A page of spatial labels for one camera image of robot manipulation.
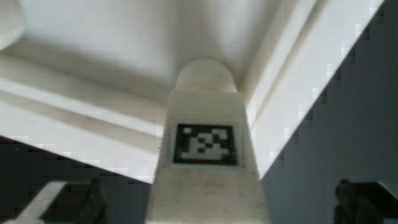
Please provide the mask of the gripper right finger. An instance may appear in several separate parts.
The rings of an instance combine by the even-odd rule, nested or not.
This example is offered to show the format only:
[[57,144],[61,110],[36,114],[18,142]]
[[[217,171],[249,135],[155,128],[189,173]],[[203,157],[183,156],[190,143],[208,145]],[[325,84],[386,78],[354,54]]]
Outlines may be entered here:
[[334,224],[398,224],[398,194],[380,182],[340,181]]

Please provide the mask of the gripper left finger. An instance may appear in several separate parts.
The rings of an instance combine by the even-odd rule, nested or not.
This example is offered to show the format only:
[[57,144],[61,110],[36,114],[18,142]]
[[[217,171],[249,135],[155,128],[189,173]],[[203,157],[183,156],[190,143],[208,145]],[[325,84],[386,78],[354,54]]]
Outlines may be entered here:
[[109,224],[105,188],[89,182],[52,181],[6,224]]

